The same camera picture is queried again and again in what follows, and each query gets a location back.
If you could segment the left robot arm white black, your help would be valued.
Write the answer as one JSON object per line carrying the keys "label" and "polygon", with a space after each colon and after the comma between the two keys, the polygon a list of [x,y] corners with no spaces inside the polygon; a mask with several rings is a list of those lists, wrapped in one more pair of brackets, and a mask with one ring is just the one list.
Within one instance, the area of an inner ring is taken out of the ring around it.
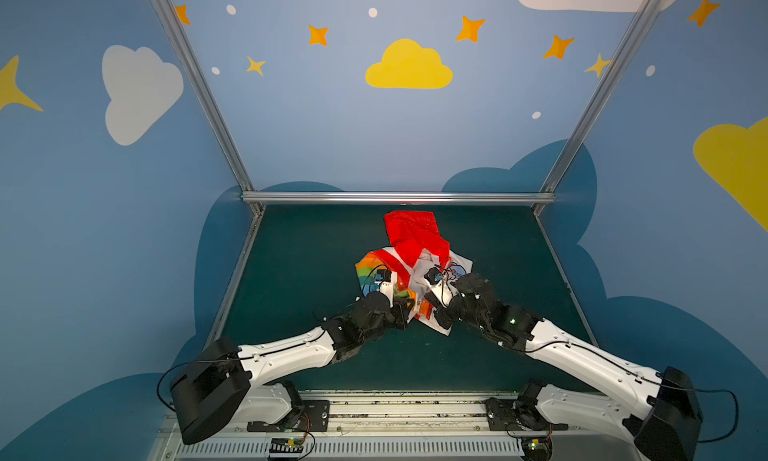
{"label": "left robot arm white black", "polygon": [[411,297],[373,291],[302,335],[259,345],[214,341],[169,385],[183,443],[206,440],[233,420],[278,425],[299,417],[298,391],[281,378],[354,357],[386,330],[404,330],[415,306]]}

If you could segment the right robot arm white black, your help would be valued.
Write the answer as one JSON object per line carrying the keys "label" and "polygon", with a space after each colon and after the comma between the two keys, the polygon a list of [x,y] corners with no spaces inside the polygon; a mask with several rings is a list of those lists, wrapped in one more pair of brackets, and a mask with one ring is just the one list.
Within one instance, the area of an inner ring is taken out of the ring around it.
{"label": "right robot arm white black", "polygon": [[443,328],[461,321],[501,348],[554,366],[594,388],[579,394],[528,383],[514,400],[514,425],[532,431],[581,427],[633,445],[648,460],[691,460],[703,415],[692,382],[605,352],[519,305],[509,305],[488,279],[469,273],[426,275],[426,299]]}

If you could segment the rainbow white red children's jacket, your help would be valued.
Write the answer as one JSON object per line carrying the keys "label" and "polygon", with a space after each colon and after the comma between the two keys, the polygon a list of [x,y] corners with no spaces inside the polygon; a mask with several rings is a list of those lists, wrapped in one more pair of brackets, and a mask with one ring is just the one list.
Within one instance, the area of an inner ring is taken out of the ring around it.
{"label": "rainbow white red children's jacket", "polygon": [[417,302],[410,321],[416,319],[448,336],[452,328],[445,330],[438,325],[435,306],[425,299],[428,285],[424,275],[429,268],[438,266],[452,282],[471,273],[473,261],[451,250],[432,212],[394,211],[384,216],[384,222],[389,245],[367,253],[355,265],[362,293],[378,292],[374,274],[378,268],[386,267],[397,273],[394,296],[412,296]]}

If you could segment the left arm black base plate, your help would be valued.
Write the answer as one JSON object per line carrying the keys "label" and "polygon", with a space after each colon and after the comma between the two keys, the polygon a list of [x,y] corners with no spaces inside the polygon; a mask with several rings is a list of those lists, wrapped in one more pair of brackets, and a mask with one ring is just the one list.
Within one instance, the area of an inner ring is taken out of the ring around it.
{"label": "left arm black base plate", "polygon": [[326,432],[330,420],[330,402],[328,400],[310,400],[300,408],[292,409],[276,424],[249,422],[248,432]]}

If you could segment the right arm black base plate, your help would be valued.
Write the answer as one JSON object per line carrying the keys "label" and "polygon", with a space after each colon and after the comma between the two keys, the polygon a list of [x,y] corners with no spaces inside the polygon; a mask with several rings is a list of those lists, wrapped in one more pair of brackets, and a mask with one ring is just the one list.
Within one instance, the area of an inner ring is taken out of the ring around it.
{"label": "right arm black base plate", "polygon": [[536,408],[517,399],[488,398],[484,401],[486,418],[491,431],[567,431],[567,424],[545,420]]}

